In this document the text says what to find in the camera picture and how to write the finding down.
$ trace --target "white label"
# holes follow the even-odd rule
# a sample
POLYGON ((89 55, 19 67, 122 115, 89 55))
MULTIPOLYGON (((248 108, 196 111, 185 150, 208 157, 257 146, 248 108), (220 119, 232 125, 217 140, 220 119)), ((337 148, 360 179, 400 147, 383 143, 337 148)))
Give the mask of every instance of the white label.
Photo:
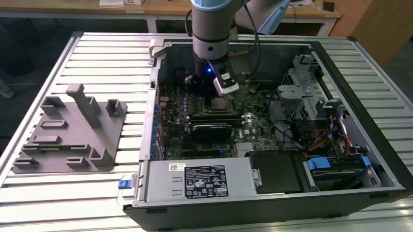
POLYGON ((143 11, 127 11, 127 13, 138 13, 138 14, 143 14, 143 11))
POLYGON ((217 189, 217 192, 226 192, 228 191, 228 188, 216 188, 217 189))
POLYGON ((170 163, 169 164, 169 171, 176 172, 176 171, 184 171, 186 168, 185 163, 170 163))
POLYGON ((230 79, 230 78, 232 78, 230 73, 228 72, 228 73, 222 74, 222 75, 221 75, 221 78, 222 78, 224 80, 230 79))
POLYGON ((39 148, 41 151, 61 151, 61 149, 58 147, 45 147, 45 148, 39 148))

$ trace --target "black floor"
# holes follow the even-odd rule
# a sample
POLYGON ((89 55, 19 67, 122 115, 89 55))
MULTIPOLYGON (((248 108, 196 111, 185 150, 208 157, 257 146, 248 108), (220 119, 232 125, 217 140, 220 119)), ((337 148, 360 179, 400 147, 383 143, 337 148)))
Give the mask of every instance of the black floor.
MULTIPOLYGON (((0 78, 7 84, 43 84, 50 71, 61 56, 74 31, 87 32, 149 32, 145 20, 77 20, 65 19, 59 27, 53 19, 34 19, 34 23, 42 37, 42 45, 29 49, 35 69, 23 76, 10 76, 0 69, 0 78)), ((184 33, 182 21, 160 21, 158 30, 161 33, 184 33)), ((2 45, 11 44, 13 40, 3 28, 0 28, 0 48, 2 45)), ((401 53, 395 58, 387 68, 389 76, 413 100, 413 43, 411 42, 401 53)), ((4 99, 0 96, 0 154, 6 149, 8 140, 23 120, 26 112, 33 104, 41 86, 11 85, 15 96, 4 99)))

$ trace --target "warning symbols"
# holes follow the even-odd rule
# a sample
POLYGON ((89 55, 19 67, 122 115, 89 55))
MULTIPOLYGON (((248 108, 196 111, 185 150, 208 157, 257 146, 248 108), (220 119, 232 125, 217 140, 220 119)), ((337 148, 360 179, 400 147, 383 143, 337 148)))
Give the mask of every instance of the warning symbols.
POLYGON ((226 168, 220 166, 186 167, 186 197, 189 199, 229 196, 226 168))
POLYGON ((204 179, 197 180, 197 182, 196 182, 196 187, 201 188, 201 187, 205 187, 205 186, 206 186, 205 180, 204 180, 204 179))
POLYGON ((193 180, 188 180, 188 188, 193 188, 194 187, 194 181, 193 180))

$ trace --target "aluminum extrusion table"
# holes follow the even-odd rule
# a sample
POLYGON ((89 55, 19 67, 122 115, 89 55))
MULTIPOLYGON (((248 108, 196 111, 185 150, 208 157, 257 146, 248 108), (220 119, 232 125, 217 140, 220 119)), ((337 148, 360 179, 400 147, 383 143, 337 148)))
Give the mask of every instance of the aluminum extrusion table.
MULTIPOLYGON (((0 158, 0 227, 8 231, 143 231, 125 215, 131 189, 118 180, 138 170, 152 75, 152 39, 188 39, 184 34, 83 33, 73 37, 0 158), (129 105, 126 124, 110 172, 15 174, 13 163, 31 136, 45 96, 65 95, 70 83, 83 83, 99 102, 119 99, 129 105)), ((320 41, 391 144, 413 172, 413 104, 359 42, 347 38, 262 36, 266 40, 320 41)), ((240 36, 253 41, 252 36, 240 36)), ((375 205, 348 217, 228 226, 194 231, 412 231, 413 198, 375 205)))

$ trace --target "blue drive latch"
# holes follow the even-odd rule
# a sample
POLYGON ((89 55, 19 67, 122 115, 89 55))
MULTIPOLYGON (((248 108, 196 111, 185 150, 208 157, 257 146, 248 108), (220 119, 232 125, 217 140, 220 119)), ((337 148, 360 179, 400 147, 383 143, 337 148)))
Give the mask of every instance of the blue drive latch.
POLYGON ((327 157, 312 158, 308 161, 308 166, 311 170, 332 168, 329 159, 327 157))
POLYGON ((119 180, 118 189, 131 189, 131 179, 130 180, 119 180))

